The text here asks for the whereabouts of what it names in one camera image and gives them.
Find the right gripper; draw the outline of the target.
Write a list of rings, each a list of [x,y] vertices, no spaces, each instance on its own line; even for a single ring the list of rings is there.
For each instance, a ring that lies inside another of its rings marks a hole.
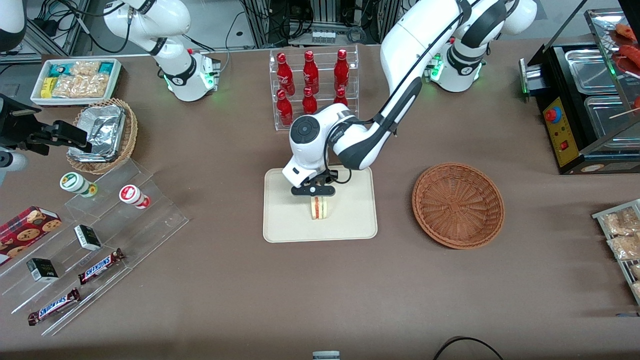
[[[6,95],[0,96],[0,145],[9,150],[20,146],[22,151],[48,155],[52,138],[55,146],[75,148],[82,152],[92,152],[88,133],[66,121],[55,121],[50,132],[39,131],[41,124],[35,114],[42,110],[18,102]]]

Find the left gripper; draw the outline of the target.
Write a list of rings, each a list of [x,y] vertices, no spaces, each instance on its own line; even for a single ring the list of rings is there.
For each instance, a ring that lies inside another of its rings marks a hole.
[[[323,171],[305,169],[295,162],[288,162],[282,169],[282,174],[290,182],[290,193],[293,196],[309,197],[311,202],[314,197],[324,197],[324,202],[329,202],[336,193],[332,185],[336,183],[339,172],[326,168]]]

